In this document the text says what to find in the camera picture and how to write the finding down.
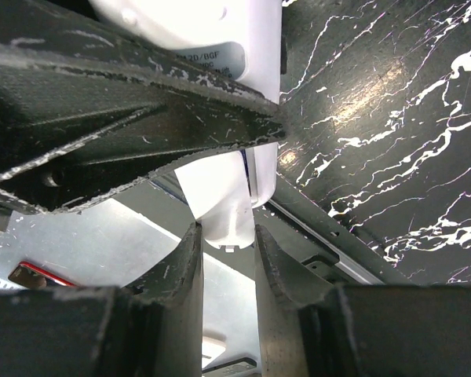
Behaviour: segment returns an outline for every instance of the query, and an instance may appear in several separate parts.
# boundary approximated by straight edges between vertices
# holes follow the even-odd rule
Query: white plastic component
[[[250,246],[254,241],[254,219],[243,155],[230,152],[215,157],[176,170],[183,193],[203,225],[207,243],[218,248]]]
[[[166,49],[206,47],[209,52],[210,46],[225,42],[241,45],[244,67],[241,75],[235,69],[238,77],[233,78],[279,102],[280,0],[90,1],[103,20]],[[277,144],[246,151],[248,177],[240,156],[233,152],[209,157],[177,170],[206,241],[228,250],[254,241],[251,207],[263,205],[276,189]]]
[[[226,349],[225,343],[203,336],[203,369],[222,355]]]

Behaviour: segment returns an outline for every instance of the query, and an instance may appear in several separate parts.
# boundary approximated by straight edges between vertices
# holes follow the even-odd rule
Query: gray surface
[[[13,213],[0,234],[0,278],[23,260],[74,284],[125,285],[177,242],[139,214],[110,199],[82,214]]]
[[[250,357],[257,361],[257,369],[247,374],[261,371],[254,281],[207,254],[203,323],[205,336],[227,345],[225,353],[210,366]]]

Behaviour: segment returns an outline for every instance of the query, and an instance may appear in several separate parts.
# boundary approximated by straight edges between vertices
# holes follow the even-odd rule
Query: black surface with white streaks
[[[279,172],[415,283],[471,283],[471,0],[283,6]]]

